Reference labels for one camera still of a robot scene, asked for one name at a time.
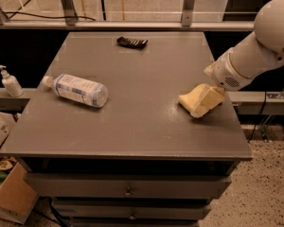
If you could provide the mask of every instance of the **gray tabletop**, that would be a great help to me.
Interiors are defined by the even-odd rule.
[[[132,50],[119,36],[148,39]],[[57,97],[40,85],[1,153],[19,157],[247,160],[252,153],[229,98],[201,119],[177,102],[213,62],[200,32],[70,33],[47,74],[107,86],[101,109]]]

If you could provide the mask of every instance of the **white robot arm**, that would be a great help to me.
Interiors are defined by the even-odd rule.
[[[227,91],[237,91],[259,74],[284,66],[284,0],[257,14],[254,32],[227,50],[204,72]]]

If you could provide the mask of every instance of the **small white bottle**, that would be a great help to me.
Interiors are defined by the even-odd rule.
[[[67,74],[61,74],[56,78],[45,76],[42,84],[51,87],[57,96],[96,108],[103,107],[108,97],[108,90],[104,85]]]
[[[5,65],[0,65],[2,84],[11,96],[21,96],[24,92],[23,88],[21,87],[17,78],[15,76],[10,75],[7,70],[5,70],[6,68],[7,67]]]

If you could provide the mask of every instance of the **drawer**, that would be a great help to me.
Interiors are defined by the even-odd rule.
[[[189,220],[128,220],[102,218],[72,218],[72,227],[199,227],[197,221]]]
[[[197,205],[188,201],[53,201],[53,207],[66,217],[85,218],[161,218],[204,219],[209,213],[209,204]]]
[[[25,181],[45,197],[216,199],[230,177],[28,173]]]

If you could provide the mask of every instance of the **soap dispenser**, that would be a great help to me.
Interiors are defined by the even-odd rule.
[[[21,96],[24,92],[21,85],[15,76],[10,75],[7,70],[5,70],[6,68],[5,65],[0,65],[2,84],[11,96]]]

